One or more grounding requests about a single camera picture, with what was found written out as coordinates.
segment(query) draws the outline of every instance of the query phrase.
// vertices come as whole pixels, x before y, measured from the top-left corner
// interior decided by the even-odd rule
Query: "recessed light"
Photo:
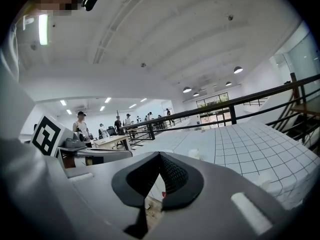
[[[234,74],[238,74],[238,73],[240,73],[242,70],[244,70],[242,67],[236,66],[236,67],[234,68],[234,70],[233,70],[233,73],[234,73]]]
[[[185,93],[191,92],[191,90],[192,89],[190,87],[184,87],[183,93],[185,94]]]
[[[40,45],[46,46],[48,44],[48,14],[39,15],[38,28]]]

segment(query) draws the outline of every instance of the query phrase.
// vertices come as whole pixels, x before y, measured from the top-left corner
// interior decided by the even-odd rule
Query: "ceiling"
[[[60,101],[45,102],[42,105],[55,116],[68,115],[67,110],[70,110],[72,114],[76,114],[79,111],[90,115],[96,113],[116,114],[117,110],[119,112],[135,110],[150,102],[148,99],[143,102],[141,100],[141,98],[111,98],[108,103],[105,103],[106,98],[82,98],[65,100],[66,106],[63,106]],[[136,104],[136,106],[130,109],[129,107],[133,104]]]
[[[296,17],[291,10],[282,0],[98,0],[90,12],[51,13],[46,46],[39,45],[37,18],[26,30],[18,28],[20,71],[34,72],[36,81],[38,74],[53,74],[57,63],[83,61],[88,70],[100,66],[112,71],[114,67],[105,66],[112,62],[123,68],[122,79],[134,72],[178,93],[185,86],[197,91],[211,83],[221,90],[227,81],[239,84],[279,49],[279,40],[289,35],[286,31]],[[235,66],[244,71],[234,75]],[[113,81],[120,74],[115,71],[105,80]],[[119,93],[112,90],[113,97]]]

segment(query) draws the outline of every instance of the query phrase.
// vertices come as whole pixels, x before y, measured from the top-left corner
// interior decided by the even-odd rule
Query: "metal railing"
[[[258,98],[258,99],[255,99],[255,100],[251,100],[247,103],[243,103],[243,105],[245,106],[259,106],[261,107],[265,102],[266,100],[268,99],[268,97],[265,97],[265,98]]]
[[[311,96],[311,95],[313,95],[313,94],[315,94],[315,93],[317,93],[318,91],[320,91],[320,88],[315,90],[315,91],[312,91],[309,94],[305,94],[304,85],[312,83],[312,82],[314,82],[316,80],[319,80],[319,79],[320,79],[320,74],[317,74],[317,75],[314,75],[314,76],[311,76],[311,77],[308,77],[308,78],[305,78],[305,79],[302,79],[302,80],[299,80],[299,81],[294,81],[292,83],[288,83],[288,84],[285,84],[285,85],[281,85],[281,86],[278,86],[278,87],[275,87],[275,88],[267,89],[267,90],[260,91],[260,92],[257,92],[257,93],[253,93],[253,94],[250,94],[250,95],[242,96],[242,97],[239,97],[239,98],[230,99],[230,100],[227,100],[227,101],[224,101],[224,102],[221,102],[221,103],[208,105],[208,106],[205,106],[205,107],[200,107],[200,108],[196,108],[196,109],[192,109],[192,110],[188,110],[188,111],[183,111],[183,112],[172,114],[172,115],[168,115],[168,116],[163,116],[161,118],[156,118],[156,119],[153,119],[153,120],[150,120],[150,121],[137,123],[134,126],[137,127],[137,128],[144,127],[145,130],[139,132],[140,134],[145,133],[145,134],[149,135],[148,139],[142,139],[142,141],[144,141],[144,140],[154,140],[155,136],[157,135],[157,133],[160,133],[160,132],[183,130],[183,129],[190,129],[190,128],[199,128],[199,127],[210,126],[210,125],[215,125],[215,124],[221,124],[221,123],[226,123],[226,122],[231,122],[234,125],[240,119],[245,119],[245,118],[249,118],[249,117],[252,117],[252,116],[257,116],[257,115],[260,115],[260,114],[263,114],[263,113],[267,113],[267,112],[270,112],[270,111],[274,111],[274,110],[277,110],[277,109],[280,109],[280,108],[283,108],[283,107],[287,108],[289,105],[294,104],[294,103],[300,104],[301,100],[303,101],[303,103],[306,103],[306,98]],[[274,106],[274,107],[271,107],[271,108],[268,108],[268,109],[263,109],[263,110],[260,110],[260,111],[257,111],[257,112],[253,112],[253,113],[250,113],[250,114],[246,114],[246,115],[242,115],[242,116],[236,116],[236,112],[235,112],[235,106],[236,105],[249,103],[249,102],[255,101],[255,100],[265,99],[265,98],[267,98],[269,96],[276,95],[276,94],[279,94],[279,93],[283,93],[283,92],[286,92],[286,91],[289,91],[289,90],[293,90],[293,92],[296,94],[296,93],[299,93],[298,88],[301,89],[301,93],[302,93],[301,97],[295,96],[294,99],[290,99],[290,101],[285,102],[283,104],[280,104],[280,105],[277,105],[277,106]],[[185,118],[185,117],[190,117],[190,116],[193,116],[193,115],[199,115],[199,114],[202,114],[202,113],[207,113],[207,112],[211,112],[211,111],[215,111],[215,110],[221,110],[221,109],[224,109],[224,108],[228,108],[229,109],[231,118],[225,119],[225,120],[220,120],[220,121],[202,123],[202,124],[187,125],[187,126],[183,126],[183,127],[169,127],[169,128],[163,128],[163,129],[160,129],[160,128],[157,129],[157,127],[155,127],[155,126],[157,126],[157,124],[163,124],[164,122],[168,122],[168,121],[172,122],[172,120],[179,120],[179,119],[182,119],[182,118]],[[292,113],[292,114],[287,115],[285,117],[281,117],[281,118],[279,118],[279,119],[277,119],[275,121],[266,123],[266,125],[268,125],[268,126],[276,125],[276,124],[278,124],[280,122],[287,121],[288,119],[290,119],[290,118],[292,118],[292,117],[294,117],[294,116],[296,116],[298,114],[300,114],[300,113],[299,112]],[[132,126],[128,125],[128,126],[123,126],[123,127],[120,128],[123,135],[126,134],[125,131],[128,128],[132,128]]]
[[[164,120],[161,122],[152,123],[152,131],[154,132],[154,136],[161,133],[161,131],[157,130],[167,130],[174,128],[176,125],[182,123],[189,117],[180,117],[173,120]],[[124,134],[128,135],[128,139],[130,141],[134,141],[134,143],[130,143],[131,146],[143,146],[142,144],[138,144],[143,141],[152,141],[152,134],[150,131],[150,126],[148,126],[147,121],[145,121],[144,126],[136,126],[137,124],[128,125],[127,130],[124,132]]]

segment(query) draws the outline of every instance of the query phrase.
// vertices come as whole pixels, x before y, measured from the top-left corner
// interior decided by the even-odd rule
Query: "black railing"
[[[260,91],[257,93],[253,93],[247,96],[242,96],[239,98],[235,98],[235,99],[230,99],[221,103],[217,103],[217,104],[212,104],[212,105],[208,105],[205,107],[200,107],[200,108],[196,108],[193,110],[188,110],[188,111],[183,111],[180,113],[176,113],[176,114],[172,114],[172,115],[168,115],[168,116],[163,116],[161,118],[156,118],[150,121],[145,121],[145,122],[141,122],[141,123],[137,123],[134,126],[139,128],[139,127],[144,127],[145,130],[140,131],[139,133],[145,133],[147,135],[149,135],[148,139],[142,139],[143,140],[154,140],[155,139],[155,135],[157,135],[157,133],[160,132],[165,132],[165,131],[175,131],[175,130],[183,130],[183,129],[190,129],[190,128],[199,128],[199,127],[204,127],[204,126],[210,126],[210,125],[216,125],[216,124],[221,124],[221,123],[226,123],[226,122],[231,122],[233,125],[237,123],[238,120],[240,119],[245,119],[245,118],[249,118],[252,116],[256,116],[256,115],[260,115],[263,113],[267,113],[273,110],[277,110],[280,109],[282,107],[288,106],[290,104],[299,104],[301,101],[303,101],[303,103],[306,103],[306,98],[317,93],[318,91],[320,91],[320,88],[309,93],[309,94],[305,94],[305,88],[304,85],[312,83],[316,80],[320,79],[320,74],[299,80],[299,81],[295,81],[292,83],[288,83],[285,85],[281,85],[272,89],[268,89],[268,90],[264,90],[264,91]],[[262,100],[262,99],[266,99],[269,96],[272,95],[276,95],[279,93],[283,93],[289,90],[293,90],[294,93],[297,93],[297,89],[300,88],[301,89],[301,93],[302,96],[301,97],[297,97],[295,99],[291,99],[288,102],[285,102],[283,104],[268,108],[268,109],[263,109],[260,110],[258,112],[254,112],[254,113],[250,113],[250,114],[246,114],[246,115],[242,115],[242,116],[236,116],[236,112],[235,112],[235,106],[236,105],[240,105],[240,104],[244,104],[244,103],[249,103],[251,101],[256,101],[256,100]],[[180,120],[182,118],[185,117],[190,117],[190,116],[194,116],[194,115],[199,115],[199,114],[203,114],[203,113],[208,113],[208,112],[212,112],[212,111],[216,111],[216,110],[221,110],[221,109],[225,109],[228,108],[229,112],[230,112],[230,118],[229,119],[225,119],[225,120],[220,120],[220,121],[213,121],[213,122],[208,122],[208,123],[202,123],[202,124],[195,124],[195,125],[187,125],[187,126],[183,126],[183,127],[168,127],[168,128],[157,128],[157,125],[159,124],[163,124],[164,122],[172,122],[172,121],[177,121]],[[296,115],[300,114],[299,112],[291,114],[289,116],[285,116],[283,118],[279,118],[278,120],[266,123],[266,125],[268,126],[273,126],[277,123],[283,122],[285,120],[288,120],[289,118],[292,118]],[[127,125],[127,126],[123,126],[121,127],[121,131],[122,134],[125,134],[125,130],[128,128],[132,128],[132,125]]]
[[[255,99],[255,100],[251,100],[251,101],[249,101],[247,103],[243,103],[243,105],[261,107],[266,102],[267,99],[268,99],[268,97],[266,97],[266,98],[258,98],[258,99]]]

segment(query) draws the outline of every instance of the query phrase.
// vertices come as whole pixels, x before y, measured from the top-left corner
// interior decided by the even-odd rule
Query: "desk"
[[[308,100],[306,103],[293,106],[291,111],[320,117],[320,95]]]
[[[189,150],[194,149],[201,160],[234,170],[253,183],[261,174],[267,175],[271,183],[266,191],[286,209],[294,208],[308,194],[320,165],[320,157],[308,148],[254,121],[160,134],[134,151],[133,156],[154,151],[188,156]],[[164,183],[157,186],[160,191],[152,187],[151,195],[161,201]]]
[[[106,137],[102,139],[95,140],[94,146],[98,149],[110,149],[110,145],[114,144],[115,149],[118,149],[117,142],[123,141],[125,142],[125,149],[131,151],[130,143],[128,136],[126,135],[117,135],[117,136],[111,136]]]

